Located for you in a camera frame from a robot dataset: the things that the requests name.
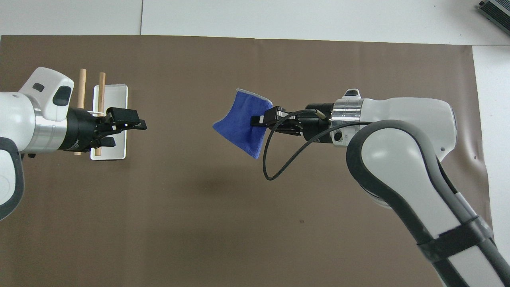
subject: blue towel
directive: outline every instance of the blue towel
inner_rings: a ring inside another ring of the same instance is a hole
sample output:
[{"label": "blue towel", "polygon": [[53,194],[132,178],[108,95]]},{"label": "blue towel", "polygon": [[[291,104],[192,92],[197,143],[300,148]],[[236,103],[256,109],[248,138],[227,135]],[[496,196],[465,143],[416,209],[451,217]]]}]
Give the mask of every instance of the blue towel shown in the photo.
[{"label": "blue towel", "polygon": [[266,128],[252,127],[251,116],[264,115],[264,112],[272,107],[273,103],[270,100],[256,93],[237,89],[232,108],[222,120],[213,124],[213,128],[231,143],[257,159]]}]

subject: wooden peg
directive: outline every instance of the wooden peg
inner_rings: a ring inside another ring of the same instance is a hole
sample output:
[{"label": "wooden peg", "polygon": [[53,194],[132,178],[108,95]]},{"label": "wooden peg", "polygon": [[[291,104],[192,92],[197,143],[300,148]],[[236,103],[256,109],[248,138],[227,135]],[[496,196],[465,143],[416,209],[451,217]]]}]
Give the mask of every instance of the wooden peg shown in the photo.
[{"label": "wooden peg", "polygon": [[[104,113],[105,112],[105,85],[106,85],[106,74],[101,72],[99,73],[99,90],[97,93],[97,111]],[[95,149],[95,156],[101,156],[101,147]]]},{"label": "wooden peg", "polygon": [[[80,78],[78,79],[78,108],[85,107],[85,81],[87,80],[87,70],[80,69]],[[81,155],[81,152],[75,152],[75,155]]]}]

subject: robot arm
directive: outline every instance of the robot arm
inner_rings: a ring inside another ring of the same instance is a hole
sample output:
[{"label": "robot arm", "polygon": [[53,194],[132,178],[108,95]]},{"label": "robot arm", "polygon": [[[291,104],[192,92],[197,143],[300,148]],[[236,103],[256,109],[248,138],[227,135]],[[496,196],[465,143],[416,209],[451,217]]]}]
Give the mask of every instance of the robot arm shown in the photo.
[{"label": "robot arm", "polygon": [[39,67],[19,92],[0,92],[0,220],[21,200],[20,154],[89,152],[114,147],[109,135],[147,129],[136,110],[108,108],[105,116],[92,116],[69,108],[73,87],[67,76]]},{"label": "robot arm", "polygon": [[[300,113],[283,121],[291,114],[273,107],[263,118],[253,117],[252,125],[275,127],[308,141],[323,134],[318,142],[347,147],[353,177],[378,204],[397,213],[446,286],[510,286],[510,267],[492,231],[441,168],[440,161],[456,142],[455,117],[447,103],[374,101],[351,89],[334,104],[310,104],[307,109],[316,109],[325,119]],[[346,123],[365,124],[327,132]]]}]

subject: brown mat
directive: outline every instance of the brown mat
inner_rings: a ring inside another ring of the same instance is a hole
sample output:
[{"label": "brown mat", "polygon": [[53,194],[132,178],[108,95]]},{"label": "brown mat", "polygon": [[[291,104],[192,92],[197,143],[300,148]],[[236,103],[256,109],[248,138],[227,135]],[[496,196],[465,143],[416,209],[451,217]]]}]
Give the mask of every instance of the brown mat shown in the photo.
[{"label": "brown mat", "polygon": [[[238,87],[288,110],[348,88],[448,101],[459,133],[444,168],[490,222],[470,46],[2,37],[1,91],[39,66],[75,81],[86,68],[87,107],[100,71],[127,84],[148,130],[128,133],[122,161],[25,159],[24,198],[0,222],[1,286],[441,286],[399,218],[352,179],[345,149],[311,145],[267,182],[261,159],[217,134]],[[303,143],[276,135],[270,173]]]}]

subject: rectangular tray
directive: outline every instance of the rectangular tray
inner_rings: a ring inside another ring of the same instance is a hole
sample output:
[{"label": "rectangular tray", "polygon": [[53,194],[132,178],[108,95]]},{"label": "rectangular tray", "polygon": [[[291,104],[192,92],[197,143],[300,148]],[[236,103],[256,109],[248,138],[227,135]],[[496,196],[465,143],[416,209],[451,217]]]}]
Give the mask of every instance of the rectangular tray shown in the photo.
[{"label": "rectangular tray", "polygon": [[[115,108],[128,108],[128,86],[120,85],[105,85],[105,112],[110,107]],[[99,86],[94,87],[94,100],[92,104],[92,111],[97,112],[98,106],[98,92]],[[125,159],[126,157],[126,131],[119,134],[114,134],[111,137],[115,139],[116,146],[102,147],[101,156],[95,156],[94,150],[90,151],[90,159],[92,160],[118,160]]]}]

